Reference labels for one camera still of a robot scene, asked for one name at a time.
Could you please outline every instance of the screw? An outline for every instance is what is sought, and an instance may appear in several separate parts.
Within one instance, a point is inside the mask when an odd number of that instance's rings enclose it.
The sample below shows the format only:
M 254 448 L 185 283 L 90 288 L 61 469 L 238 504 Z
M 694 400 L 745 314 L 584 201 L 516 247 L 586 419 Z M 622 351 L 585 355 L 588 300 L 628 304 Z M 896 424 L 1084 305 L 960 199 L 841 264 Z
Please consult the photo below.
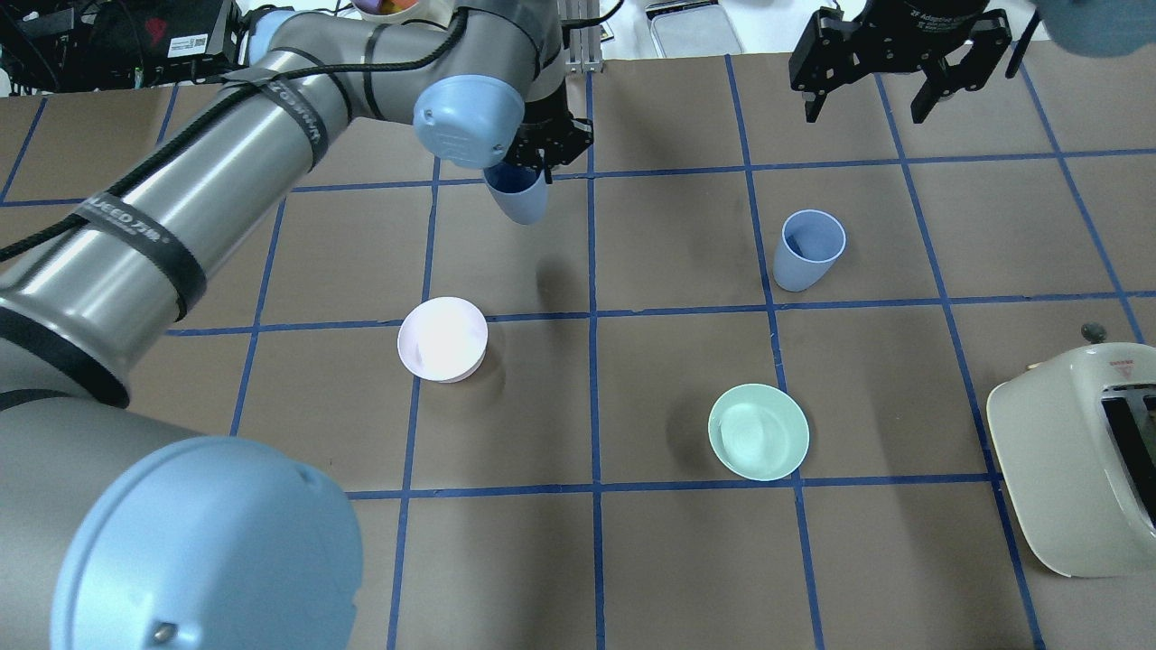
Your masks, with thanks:
M 156 626 L 156 630 L 153 633 L 153 641 L 157 643 L 168 643 L 177 636 L 176 623 L 161 623 Z

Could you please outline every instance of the bowl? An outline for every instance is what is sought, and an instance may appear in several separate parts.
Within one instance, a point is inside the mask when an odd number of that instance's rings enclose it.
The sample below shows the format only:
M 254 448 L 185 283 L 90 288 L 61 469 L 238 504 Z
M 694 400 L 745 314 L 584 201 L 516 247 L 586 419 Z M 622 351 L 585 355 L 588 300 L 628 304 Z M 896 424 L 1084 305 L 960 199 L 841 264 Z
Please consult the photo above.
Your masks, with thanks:
M 714 456 L 754 481 L 773 481 L 794 472 L 810 446 L 802 409 L 766 384 L 743 384 L 722 393 L 711 408 L 707 435 Z

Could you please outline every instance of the blue grid line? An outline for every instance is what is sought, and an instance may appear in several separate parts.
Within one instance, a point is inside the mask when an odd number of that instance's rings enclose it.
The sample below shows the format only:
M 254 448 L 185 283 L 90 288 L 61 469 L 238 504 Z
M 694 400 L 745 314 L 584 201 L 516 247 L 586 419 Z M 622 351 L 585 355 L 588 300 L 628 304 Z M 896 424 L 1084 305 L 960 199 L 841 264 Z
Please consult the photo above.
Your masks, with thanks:
M 728 173 L 743 171 L 741 165 L 729 167 L 688 167 L 681 169 L 633 169 L 621 171 L 591 171 L 595 178 L 638 178 L 642 176 L 692 176 L 697 173 Z
M 44 106 L 47 105 L 49 99 L 46 97 L 40 98 L 40 105 L 36 106 L 36 115 L 32 116 L 32 121 L 28 125 L 28 133 L 24 135 L 24 141 L 20 145 L 20 152 L 16 154 L 16 160 L 12 163 L 12 170 L 8 172 L 8 178 L 3 183 L 3 189 L 0 189 L 0 205 L 3 205 L 5 199 L 8 197 L 8 190 L 12 190 L 12 184 L 16 180 L 16 172 L 20 171 L 20 163 L 24 162 L 24 154 L 28 153 L 28 145 L 32 141 L 32 134 L 36 133 L 36 126 L 40 124 L 40 116 L 44 115 Z
M 830 169 L 830 168 L 842 168 L 842 167 L 880 167 L 889 164 L 899 164 L 898 158 L 868 158 L 861 161 L 817 161 L 817 162 L 796 162 L 796 163 L 761 163 L 748 165 L 753 171 L 776 171 L 785 169 Z
M 1067 182 L 1068 190 L 1072 191 L 1072 198 L 1075 200 L 1076 207 L 1080 208 L 1080 216 L 1083 217 L 1084 226 L 1088 228 L 1088 235 L 1091 237 L 1092 244 L 1096 245 L 1096 252 L 1099 253 L 1099 259 L 1104 263 L 1104 269 L 1107 271 L 1109 279 L 1112 280 L 1112 287 L 1120 300 L 1124 313 L 1128 317 L 1128 324 L 1132 325 L 1132 334 L 1136 341 L 1142 344 L 1144 342 L 1144 334 L 1140 331 L 1140 322 L 1136 320 L 1136 315 L 1132 311 L 1132 304 L 1128 303 L 1128 298 L 1124 294 L 1124 285 L 1120 282 L 1120 276 L 1117 275 L 1116 268 L 1112 266 L 1112 260 L 1107 256 L 1107 249 L 1104 248 L 1104 242 L 1099 237 L 1099 231 L 1096 229 L 1096 222 L 1088 210 L 1088 205 L 1084 204 L 1083 197 L 1080 195 L 1080 189 L 1076 187 L 1076 182 L 1072 176 L 1072 170 L 1068 168 L 1068 162 L 1062 155 L 1059 155 L 1060 142 L 1055 139 L 1055 132 L 1052 131 L 1052 125 L 1047 120 L 1047 113 L 1044 112 L 1044 104 L 1039 101 L 1039 94 L 1036 93 L 1036 84 L 1031 82 L 1031 75 L 1028 74 L 1028 66 L 1023 66 L 1020 74 L 1023 76 L 1023 82 L 1031 95 L 1031 102 L 1036 105 L 1036 112 L 1039 113 L 1039 120 L 1044 124 L 1044 132 L 1047 133 L 1047 140 L 1052 143 L 1052 149 L 1059 156 L 1060 171 L 1064 172 L 1064 180 Z
M 25 208 L 35 206 L 74 206 L 84 199 L 32 199 L 28 201 L 0 201 L 3 208 Z
M 363 330 L 366 327 L 400 327 L 401 319 L 395 320 L 334 320 L 328 323 L 274 323 L 259 325 L 260 332 L 301 332 L 305 330 Z
M 1097 149 L 1091 152 L 1060 152 L 1065 158 L 1102 158 L 1106 156 L 1150 156 L 1156 149 Z
M 688 316 L 695 313 L 742 313 L 766 311 L 765 304 L 732 304 L 719 306 L 661 306 L 653 309 L 612 309 L 599 311 L 599 318 L 630 318 L 633 316 Z
M 1134 298 L 1156 297 L 1156 290 L 1150 291 L 1126 291 L 1126 296 Z M 1101 291 L 1092 294 L 1039 294 L 1018 296 L 964 296 L 949 298 L 953 305 L 971 304 L 1005 304 L 1025 302 L 1076 302 L 1114 300 L 1118 295 L 1112 291 Z M 799 311 L 799 310 L 828 310 L 828 309 L 870 309 L 888 306 L 931 306 L 940 305 L 940 298 L 895 298 L 877 301 L 818 301 L 803 303 L 776 303 L 770 305 L 773 311 Z M 642 310 L 614 309 L 599 311 L 599 318 L 632 318 L 645 316 L 692 316 L 710 313 L 753 313 L 765 311 L 766 305 L 762 304 L 731 304 L 717 306 L 675 306 L 654 308 Z M 519 323 L 535 320 L 583 320 L 590 318 L 586 311 L 551 311 L 542 313 L 498 313 L 487 316 L 488 323 Z M 271 323 L 261 324 L 257 327 L 259 332 L 297 332 L 306 330 L 357 330 L 365 327 L 398 327 L 402 319 L 393 320 L 329 320 L 313 323 Z M 253 332 L 251 325 L 238 325 L 230 327 L 191 327 L 172 328 L 165 332 L 169 337 L 217 337 L 227 334 L 249 334 Z
M 186 330 L 169 330 L 166 337 L 223 337 L 227 334 L 252 334 L 252 325 L 240 327 L 190 327 Z
M 519 323 L 523 320 L 581 320 L 590 318 L 586 311 L 551 311 L 546 313 L 504 313 L 487 316 L 487 323 Z
M 295 194 L 307 194 L 311 192 L 348 192 L 353 190 L 390 190 L 394 187 L 429 187 L 429 180 L 392 180 L 388 183 L 348 183 L 341 185 L 305 185 L 294 187 Z
M 164 119 L 161 121 L 161 131 L 156 134 L 156 146 L 160 147 L 161 142 L 164 142 L 164 136 L 169 133 L 169 120 L 172 119 L 172 109 L 177 105 L 177 89 L 180 88 L 179 83 L 172 84 L 172 93 L 169 94 L 169 106 L 164 109 Z
M 425 231 L 425 269 L 422 274 L 422 302 L 430 298 L 433 276 L 433 239 L 437 236 L 437 199 L 440 185 L 442 158 L 433 158 L 433 175 L 430 180 L 430 217 Z M 393 593 L 390 598 L 390 626 L 386 650 L 398 647 L 398 620 L 401 615 L 401 581 L 405 577 L 406 538 L 409 532 L 409 498 L 414 480 L 414 449 L 417 445 L 417 406 L 421 400 L 422 381 L 414 376 L 409 393 L 409 426 L 406 430 L 406 464 L 401 475 L 401 508 L 398 512 L 398 539 L 393 557 Z
M 747 179 L 747 200 L 750 204 L 750 222 L 755 237 L 755 252 L 758 257 L 758 272 L 763 285 L 763 300 L 766 310 L 766 322 L 771 335 L 771 361 L 775 364 L 775 376 L 779 390 L 786 392 L 787 378 L 783 367 L 783 350 L 779 347 L 778 318 L 775 316 L 775 296 L 771 294 L 770 273 L 766 267 L 766 251 L 763 246 L 763 227 L 758 214 L 758 200 L 755 192 L 755 173 L 750 164 L 750 145 L 747 140 L 747 123 L 742 117 L 742 101 L 739 97 L 739 82 L 734 75 L 734 64 L 731 56 L 724 57 L 726 64 L 727 81 L 731 86 L 731 101 L 734 104 L 735 123 L 739 127 L 739 142 L 742 146 L 742 165 Z M 810 552 L 810 532 L 807 527 L 807 509 L 803 501 L 801 474 L 796 468 L 791 474 L 792 489 L 794 490 L 795 520 L 799 526 L 799 549 L 802 556 L 803 578 L 807 584 L 807 604 L 810 608 L 812 633 L 815 637 L 816 650 L 824 650 L 823 620 L 818 606 L 818 588 L 815 582 L 815 566 Z
M 586 117 L 594 119 L 594 74 L 586 72 Z M 594 145 L 586 154 L 586 264 L 590 290 L 590 473 L 594 545 L 594 645 L 606 650 L 606 571 L 602 547 L 602 436 L 598 406 L 598 258 L 595 257 Z
M 1070 302 L 1070 301 L 1097 301 L 1118 297 L 1111 291 L 1099 291 L 1092 294 L 1039 294 L 1035 296 L 971 296 L 951 298 L 951 304 L 1003 304 L 1014 302 Z
M 240 428 L 240 416 L 245 411 L 245 398 L 249 396 L 249 377 L 253 372 L 253 359 L 257 356 L 257 339 L 260 338 L 261 312 L 265 310 L 265 296 L 269 290 L 269 276 L 273 274 L 273 258 L 277 253 L 277 241 L 281 238 L 281 221 L 286 215 L 286 200 L 277 205 L 277 215 L 273 222 L 273 236 L 269 238 L 269 251 L 265 256 L 265 268 L 261 271 L 261 288 L 257 293 L 257 306 L 253 308 L 253 325 L 249 328 L 249 350 L 245 353 L 245 368 L 240 371 L 240 385 L 237 386 L 237 401 L 232 409 L 232 423 L 229 435 L 236 437 Z
M 955 316 L 951 311 L 951 300 L 947 293 L 947 286 L 943 282 L 943 273 L 939 265 L 939 259 L 935 256 L 935 246 L 932 243 L 931 231 L 927 228 L 927 221 L 924 217 L 922 205 L 919 201 L 919 193 L 916 191 L 916 183 L 911 176 L 911 168 L 907 165 L 903 141 L 899 138 L 899 130 L 895 123 L 895 115 L 891 112 L 891 103 L 887 97 L 887 89 L 883 87 L 883 79 L 879 74 L 875 74 L 875 87 L 879 90 L 880 98 L 883 102 L 883 112 L 887 115 L 887 123 L 891 130 L 891 139 L 895 141 L 895 149 L 899 154 L 899 160 L 904 161 L 902 164 L 903 178 L 907 185 L 907 193 L 911 195 L 911 206 L 916 213 L 916 221 L 919 224 L 919 234 L 924 241 L 924 248 L 927 251 L 927 260 L 931 263 L 932 275 L 935 278 L 935 288 L 939 291 L 940 300 L 943 304 L 943 317 L 947 320 L 948 332 L 951 337 L 951 347 L 955 348 L 956 362 L 959 365 L 959 374 L 963 378 L 963 385 L 968 394 L 968 402 L 971 407 L 972 421 L 976 427 L 976 435 L 979 437 L 979 446 L 984 455 L 984 465 L 987 468 L 987 479 L 992 488 L 992 497 L 995 501 L 995 508 L 1000 517 L 1000 526 L 1003 530 L 1003 541 L 1007 545 L 1008 557 L 1011 561 L 1011 570 L 1015 574 L 1016 584 L 1020 589 L 1020 599 L 1023 603 L 1024 614 L 1028 619 L 1028 628 L 1031 630 L 1032 644 L 1038 650 L 1046 649 L 1044 644 L 1044 636 L 1039 629 L 1039 621 L 1036 618 L 1036 607 L 1032 604 L 1031 591 L 1028 586 L 1028 578 L 1023 571 L 1023 564 L 1020 561 L 1020 551 L 1016 547 L 1015 534 L 1011 529 L 1011 519 L 1008 516 L 1007 505 L 1003 502 L 1002 488 L 1000 487 L 1000 479 L 995 468 L 995 460 L 992 453 L 991 446 L 987 444 L 987 434 L 984 427 L 984 420 L 979 412 L 979 400 L 976 397 L 976 389 L 971 381 L 971 371 L 968 368 L 968 360 L 963 352 L 963 342 L 959 339 L 959 330 L 955 323 Z
M 800 309 L 870 309 L 875 306 L 927 306 L 940 304 L 939 298 L 895 298 L 879 301 L 820 301 L 799 303 L 777 303 L 775 311 L 792 311 Z
M 687 492 L 711 489 L 795 489 L 799 487 L 865 487 L 890 485 L 943 485 L 986 483 L 988 474 L 911 474 L 892 477 L 817 477 L 802 478 L 795 474 L 776 481 L 749 481 L 746 479 L 702 481 L 625 481 L 615 483 L 546 483 L 501 487 L 447 487 L 423 489 L 383 489 L 347 492 L 354 501 L 392 498 L 477 498 L 486 496 L 521 496 L 534 494 L 606 494 L 636 492 Z

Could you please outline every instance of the label sticker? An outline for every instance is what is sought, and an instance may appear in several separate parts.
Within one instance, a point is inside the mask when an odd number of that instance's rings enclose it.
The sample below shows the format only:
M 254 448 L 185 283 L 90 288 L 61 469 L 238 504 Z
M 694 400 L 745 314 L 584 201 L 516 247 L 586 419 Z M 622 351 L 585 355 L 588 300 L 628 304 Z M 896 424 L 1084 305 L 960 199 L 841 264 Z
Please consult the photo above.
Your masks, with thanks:
M 194 36 L 181 36 L 169 42 L 169 58 L 188 57 L 192 54 L 203 54 L 209 45 L 209 35 L 197 34 Z

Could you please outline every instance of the light blue joint cover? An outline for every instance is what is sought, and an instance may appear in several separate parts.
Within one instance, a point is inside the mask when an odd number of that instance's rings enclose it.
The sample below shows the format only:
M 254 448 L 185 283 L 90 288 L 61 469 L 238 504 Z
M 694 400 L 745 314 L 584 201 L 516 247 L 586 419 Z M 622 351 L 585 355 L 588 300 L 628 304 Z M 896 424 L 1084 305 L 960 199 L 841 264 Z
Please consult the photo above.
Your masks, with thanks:
M 194 437 L 139 460 L 84 517 L 52 649 L 341 650 L 361 575 L 357 519 L 328 477 L 253 441 Z
M 417 97 L 414 131 L 435 156 L 487 169 L 505 157 L 525 111 L 521 95 L 499 79 L 447 76 Z

